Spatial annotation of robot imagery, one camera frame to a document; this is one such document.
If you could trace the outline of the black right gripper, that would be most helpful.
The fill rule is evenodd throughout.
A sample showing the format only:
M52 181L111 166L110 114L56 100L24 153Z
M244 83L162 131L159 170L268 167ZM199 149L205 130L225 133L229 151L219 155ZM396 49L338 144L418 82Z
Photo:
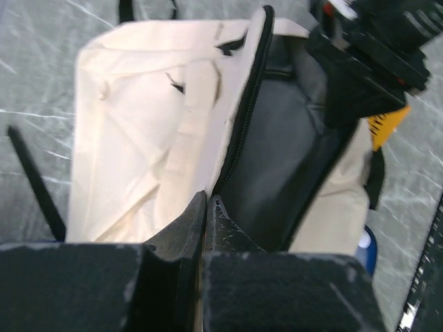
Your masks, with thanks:
M426 90L422 47L441 34L441 1L322 1L307 51L327 78L325 124L403 109Z

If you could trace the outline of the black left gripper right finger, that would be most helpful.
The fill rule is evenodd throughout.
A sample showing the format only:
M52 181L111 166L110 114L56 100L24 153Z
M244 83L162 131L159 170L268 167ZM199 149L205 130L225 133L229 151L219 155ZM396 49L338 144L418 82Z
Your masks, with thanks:
M205 331L384 331L365 268L353 257L261 251L208 203Z

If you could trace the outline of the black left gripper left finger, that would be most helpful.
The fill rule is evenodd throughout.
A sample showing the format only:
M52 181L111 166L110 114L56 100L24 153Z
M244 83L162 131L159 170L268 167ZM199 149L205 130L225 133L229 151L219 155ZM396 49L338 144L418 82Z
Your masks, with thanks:
M2 331L193 331L206 195L144 243L4 243Z

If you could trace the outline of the orange treehouse book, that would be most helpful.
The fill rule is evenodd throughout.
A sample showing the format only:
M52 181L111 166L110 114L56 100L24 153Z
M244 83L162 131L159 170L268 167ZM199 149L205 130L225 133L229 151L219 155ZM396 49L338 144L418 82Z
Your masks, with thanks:
M389 137L396 132L397 127L402 123L410 112L410 106L392 113L383 113L368 118L368 124L372 137L372 150L378 151Z

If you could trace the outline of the beige canvas backpack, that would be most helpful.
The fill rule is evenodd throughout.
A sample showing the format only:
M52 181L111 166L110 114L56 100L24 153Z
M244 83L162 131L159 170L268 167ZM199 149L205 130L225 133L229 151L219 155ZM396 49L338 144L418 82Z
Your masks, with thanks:
M314 30L271 6L248 20L121 19L77 56L66 219L8 128L53 243L159 249L203 230L212 252L371 246L368 120L328 105Z

